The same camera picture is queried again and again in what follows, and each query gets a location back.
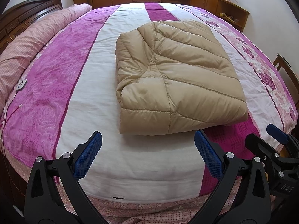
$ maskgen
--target beige puffer jacket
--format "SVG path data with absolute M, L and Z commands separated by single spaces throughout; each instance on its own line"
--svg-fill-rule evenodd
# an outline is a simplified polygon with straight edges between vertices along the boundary
M 243 89 L 210 28 L 150 22 L 116 42 L 120 133 L 164 135 L 247 119 Z

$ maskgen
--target checkered pillow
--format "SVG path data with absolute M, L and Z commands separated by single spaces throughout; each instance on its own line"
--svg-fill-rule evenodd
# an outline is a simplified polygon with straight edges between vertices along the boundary
M 35 55 L 61 29 L 91 10 L 88 4 L 55 11 L 30 25 L 0 55 L 0 114 L 5 102 Z

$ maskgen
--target carved headboard molding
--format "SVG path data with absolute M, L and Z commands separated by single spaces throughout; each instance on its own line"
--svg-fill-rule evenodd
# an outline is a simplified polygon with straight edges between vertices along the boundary
M 29 25 L 62 9 L 61 0 L 27 0 L 0 15 L 0 54 Z

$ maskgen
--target blue gripper pad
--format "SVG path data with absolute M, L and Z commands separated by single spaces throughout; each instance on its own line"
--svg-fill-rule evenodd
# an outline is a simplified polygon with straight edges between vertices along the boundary
M 288 134 L 278 129 L 275 125 L 269 124 L 266 128 L 267 133 L 277 140 L 280 144 L 285 145 L 289 142 Z
M 100 132 L 97 132 L 94 137 L 87 142 L 85 149 L 82 151 L 81 155 L 74 164 L 75 168 L 73 176 L 77 181 L 86 176 L 101 146 L 102 135 Z
M 212 177 L 220 181 L 223 177 L 222 162 L 210 145 L 209 140 L 202 132 L 198 130 L 197 132 L 195 132 L 194 142 L 202 159 L 209 169 L 210 174 L 212 175 Z

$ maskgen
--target striped bed sheet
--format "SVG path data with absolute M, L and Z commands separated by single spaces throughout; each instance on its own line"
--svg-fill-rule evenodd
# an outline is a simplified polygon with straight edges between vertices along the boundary
M 247 121 L 205 129 L 207 136 L 239 158 L 253 157 L 244 145 L 250 133 L 279 148 L 266 126 L 272 123 L 290 133 L 297 111 L 273 64 L 247 37 L 204 9 L 166 3 L 124 4 L 89 11 L 66 26 L 22 75 L 21 79 L 28 80 L 26 87 L 11 93 L 2 118 L 23 106 L 5 126 L 4 145 L 20 176 L 28 180 L 37 156 L 58 158 L 98 130 L 103 146 L 80 184 L 107 221 L 188 222 L 217 180 L 194 146 L 194 132 L 152 137 L 118 134 L 115 43 L 120 33 L 150 21 L 189 19 L 210 26 L 231 59 L 249 109 Z M 232 204 L 239 183 L 240 179 L 225 207 Z M 64 197 L 60 185 L 59 191 Z M 68 199 L 63 199 L 72 210 Z

